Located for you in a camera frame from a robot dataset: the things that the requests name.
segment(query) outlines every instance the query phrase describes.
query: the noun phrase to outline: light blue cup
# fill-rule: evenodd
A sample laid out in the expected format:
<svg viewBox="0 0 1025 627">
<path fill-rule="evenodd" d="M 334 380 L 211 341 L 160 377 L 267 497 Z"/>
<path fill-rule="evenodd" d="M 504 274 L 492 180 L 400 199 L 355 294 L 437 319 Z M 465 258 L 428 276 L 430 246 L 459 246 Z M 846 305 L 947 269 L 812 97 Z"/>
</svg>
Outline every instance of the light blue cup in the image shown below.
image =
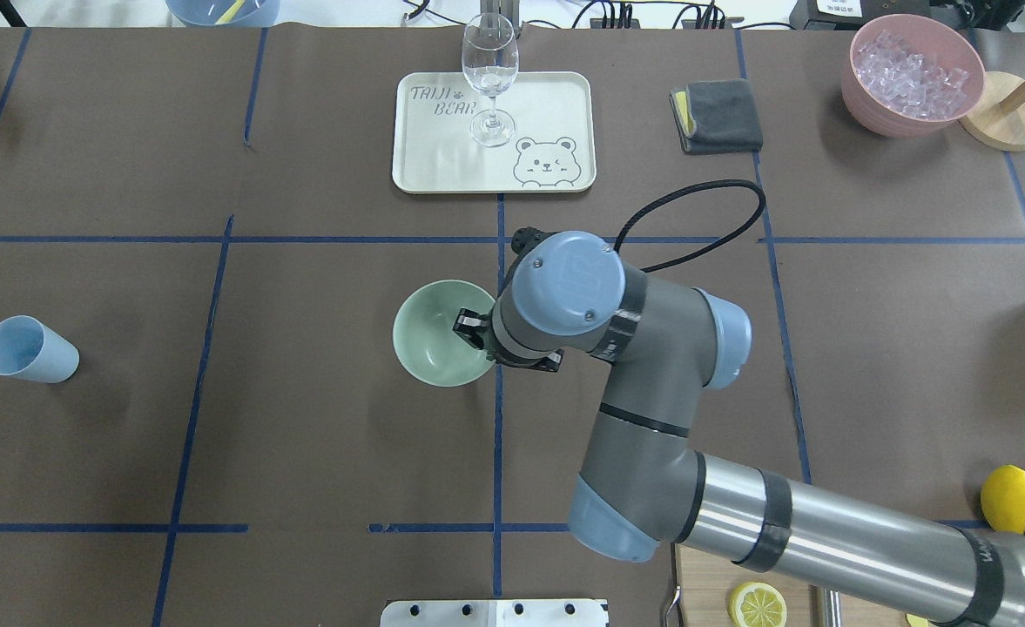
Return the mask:
<svg viewBox="0 0 1025 627">
<path fill-rule="evenodd" d="M 0 376 L 59 382 L 78 369 L 78 349 L 33 317 L 0 322 Z"/>
<path fill-rule="evenodd" d="M 187 26 L 250 27 L 264 28 L 276 24 L 281 11 L 281 0 L 258 0 L 260 8 L 253 0 L 246 0 L 244 7 L 229 24 L 214 24 L 234 0 L 166 0 L 167 8 Z"/>
</svg>

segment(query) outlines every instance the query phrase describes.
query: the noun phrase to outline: wooden cutting board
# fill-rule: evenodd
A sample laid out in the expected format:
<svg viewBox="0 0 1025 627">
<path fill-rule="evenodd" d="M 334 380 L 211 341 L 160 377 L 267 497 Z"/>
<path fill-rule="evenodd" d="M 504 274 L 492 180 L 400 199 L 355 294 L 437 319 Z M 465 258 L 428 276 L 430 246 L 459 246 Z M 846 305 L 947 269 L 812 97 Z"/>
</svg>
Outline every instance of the wooden cutting board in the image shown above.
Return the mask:
<svg viewBox="0 0 1025 627">
<path fill-rule="evenodd" d="M 751 572 L 730 560 L 676 547 L 679 585 L 684 624 L 688 627 L 733 627 L 728 617 L 728 596 L 745 581 L 763 581 L 778 589 L 787 602 L 787 627 L 812 627 L 821 624 L 815 607 L 814 588 L 802 581 L 773 572 Z M 842 595 L 843 627 L 907 627 L 902 612 L 879 607 L 851 595 Z"/>
</svg>

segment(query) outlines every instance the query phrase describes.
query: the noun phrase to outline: metal bracket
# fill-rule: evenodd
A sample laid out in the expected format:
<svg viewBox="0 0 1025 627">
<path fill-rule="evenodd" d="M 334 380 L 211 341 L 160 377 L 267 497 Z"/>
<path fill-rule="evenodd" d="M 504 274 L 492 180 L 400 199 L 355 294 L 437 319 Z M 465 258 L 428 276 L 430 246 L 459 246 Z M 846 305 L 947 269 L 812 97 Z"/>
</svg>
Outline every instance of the metal bracket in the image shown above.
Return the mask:
<svg viewBox="0 0 1025 627">
<path fill-rule="evenodd" d="M 520 0 L 481 0 L 482 13 L 500 13 L 512 23 L 516 29 L 516 36 L 520 37 L 520 31 L 524 28 L 520 24 Z"/>
<path fill-rule="evenodd" d="M 485 599 L 393 601 L 380 627 L 608 627 L 609 602 L 601 599 Z"/>
</svg>

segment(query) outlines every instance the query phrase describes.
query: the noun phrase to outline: white tray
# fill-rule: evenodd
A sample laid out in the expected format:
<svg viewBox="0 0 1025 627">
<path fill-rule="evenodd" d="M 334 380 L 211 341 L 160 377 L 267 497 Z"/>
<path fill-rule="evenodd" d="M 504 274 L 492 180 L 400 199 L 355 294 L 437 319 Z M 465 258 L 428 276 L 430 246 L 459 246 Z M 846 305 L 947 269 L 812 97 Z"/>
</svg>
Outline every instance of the white tray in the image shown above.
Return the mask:
<svg viewBox="0 0 1025 627">
<path fill-rule="evenodd" d="M 503 147 L 485 148 L 469 135 L 469 119 L 488 106 L 489 98 L 474 91 L 461 73 L 405 76 L 397 87 L 392 154 L 397 186 L 413 195 L 552 194 L 590 186 L 597 156 L 584 76 L 520 73 L 512 87 L 496 98 L 496 107 L 507 111 L 517 125 L 516 136 Z M 560 166 L 542 170 L 556 159 Z M 558 174 L 560 167 L 567 171 Z"/>
</svg>

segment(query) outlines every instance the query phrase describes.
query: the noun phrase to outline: white plate with holes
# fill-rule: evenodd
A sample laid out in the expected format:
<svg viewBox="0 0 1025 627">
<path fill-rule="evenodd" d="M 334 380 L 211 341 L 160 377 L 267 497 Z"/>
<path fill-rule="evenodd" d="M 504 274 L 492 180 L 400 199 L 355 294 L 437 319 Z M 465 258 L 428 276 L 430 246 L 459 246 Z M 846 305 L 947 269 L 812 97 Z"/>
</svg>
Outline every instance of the white plate with holes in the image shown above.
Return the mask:
<svg viewBox="0 0 1025 627">
<path fill-rule="evenodd" d="M 608 627 L 608 608 L 601 599 L 393 601 L 380 627 Z"/>
<path fill-rule="evenodd" d="M 412 195 L 581 192 L 597 178 L 593 115 L 585 77 L 525 72 L 496 107 L 516 120 L 503 147 L 469 135 L 489 107 L 461 73 L 416 73 L 397 87 L 392 179 Z"/>
</svg>

